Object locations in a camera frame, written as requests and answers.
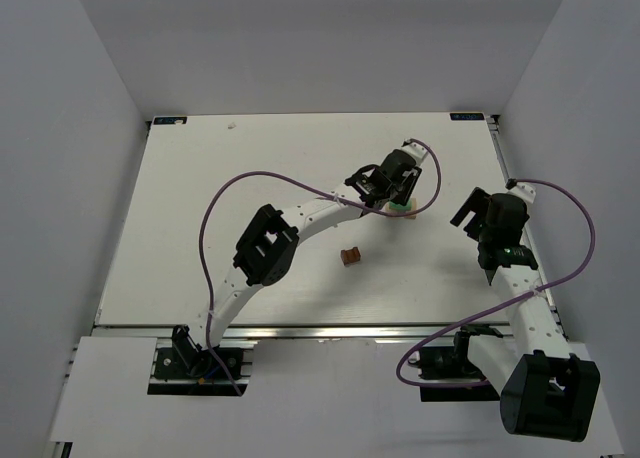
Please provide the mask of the green cylinder block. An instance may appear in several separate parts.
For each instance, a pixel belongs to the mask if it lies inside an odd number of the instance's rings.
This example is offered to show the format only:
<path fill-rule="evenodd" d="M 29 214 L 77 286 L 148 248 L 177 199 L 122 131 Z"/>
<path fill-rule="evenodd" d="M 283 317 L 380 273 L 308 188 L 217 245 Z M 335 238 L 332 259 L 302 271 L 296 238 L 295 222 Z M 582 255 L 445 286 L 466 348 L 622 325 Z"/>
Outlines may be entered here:
<path fill-rule="evenodd" d="M 388 211 L 395 213 L 395 214 L 404 214 L 404 213 L 409 213 L 411 211 L 415 210 L 415 202 L 414 201 L 409 201 L 406 204 L 402 205 L 399 203 L 394 203 L 394 202 L 390 202 L 388 204 Z"/>

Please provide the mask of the brown notched block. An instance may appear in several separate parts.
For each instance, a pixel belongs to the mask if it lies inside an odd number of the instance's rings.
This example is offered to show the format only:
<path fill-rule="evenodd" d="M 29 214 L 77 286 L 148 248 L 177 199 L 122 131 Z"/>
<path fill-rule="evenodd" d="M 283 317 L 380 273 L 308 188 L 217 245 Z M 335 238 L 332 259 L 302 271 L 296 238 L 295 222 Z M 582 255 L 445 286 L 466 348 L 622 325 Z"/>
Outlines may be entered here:
<path fill-rule="evenodd" d="M 340 258 L 343 265 L 348 267 L 361 261 L 361 252 L 358 247 L 343 249 L 340 251 Z"/>

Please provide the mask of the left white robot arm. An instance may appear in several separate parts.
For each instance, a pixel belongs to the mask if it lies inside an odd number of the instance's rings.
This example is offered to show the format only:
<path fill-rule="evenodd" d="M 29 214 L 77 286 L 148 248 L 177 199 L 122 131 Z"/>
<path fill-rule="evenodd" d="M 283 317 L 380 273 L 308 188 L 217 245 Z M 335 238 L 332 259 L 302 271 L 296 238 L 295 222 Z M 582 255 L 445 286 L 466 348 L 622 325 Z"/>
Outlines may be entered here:
<path fill-rule="evenodd" d="M 318 190 L 284 175 L 253 171 L 242 173 L 216 192 L 203 216 L 198 252 L 209 291 L 208 309 L 201 322 L 187 327 L 198 352 L 217 347 L 231 322 L 247 302 L 262 289 L 280 281 L 291 268 L 296 249 L 304 241 L 329 228 L 368 214 L 385 216 L 384 206 L 404 205 L 421 175 L 421 165 L 433 151 L 425 144 L 407 140 L 379 165 L 358 169 L 329 192 Z M 304 204 L 280 210 L 271 204 L 260 207 L 235 246 L 235 255 L 224 280 L 215 287 L 206 263 L 204 237 L 214 206 L 236 182 L 264 176 L 290 183 L 316 195 Z"/>

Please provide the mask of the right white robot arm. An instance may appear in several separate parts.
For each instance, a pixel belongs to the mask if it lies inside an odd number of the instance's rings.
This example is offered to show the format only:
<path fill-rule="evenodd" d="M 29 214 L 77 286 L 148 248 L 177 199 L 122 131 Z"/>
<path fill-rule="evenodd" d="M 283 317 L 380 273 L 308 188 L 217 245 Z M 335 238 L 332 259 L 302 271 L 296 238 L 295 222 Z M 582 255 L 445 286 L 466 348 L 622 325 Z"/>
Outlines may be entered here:
<path fill-rule="evenodd" d="M 451 220 L 477 244 L 478 263 L 505 307 L 514 345 L 474 322 L 454 338 L 457 361 L 475 367 L 499 396 L 505 430 L 581 442 L 588 433 L 600 385 L 592 361 L 570 347 L 542 289 L 534 253 L 522 242 L 535 192 L 489 194 L 475 188 Z"/>

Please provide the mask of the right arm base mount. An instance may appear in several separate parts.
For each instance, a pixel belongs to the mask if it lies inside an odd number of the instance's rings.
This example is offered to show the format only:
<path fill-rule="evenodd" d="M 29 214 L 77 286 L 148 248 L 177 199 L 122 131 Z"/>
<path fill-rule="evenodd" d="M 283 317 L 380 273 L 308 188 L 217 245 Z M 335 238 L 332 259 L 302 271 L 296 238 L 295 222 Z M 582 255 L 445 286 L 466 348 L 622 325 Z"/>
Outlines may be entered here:
<path fill-rule="evenodd" d="M 409 359 L 425 382 L 423 403 L 497 402 L 518 361 L 495 328 L 465 325 L 451 346 L 426 346 Z"/>

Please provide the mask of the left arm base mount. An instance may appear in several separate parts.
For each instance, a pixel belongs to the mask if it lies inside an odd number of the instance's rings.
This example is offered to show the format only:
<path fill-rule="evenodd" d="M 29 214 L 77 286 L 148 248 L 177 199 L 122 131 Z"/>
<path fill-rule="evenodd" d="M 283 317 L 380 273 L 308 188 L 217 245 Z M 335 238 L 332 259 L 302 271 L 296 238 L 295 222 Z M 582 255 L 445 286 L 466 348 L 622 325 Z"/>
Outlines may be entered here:
<path fill-rule="evenodd" d="M 222 342 L 216 356 L 176 327 L 170 338 L 157 340 L 147 394 L 152 396 L 240 397 L 252 373 L 256 342 Z"/>

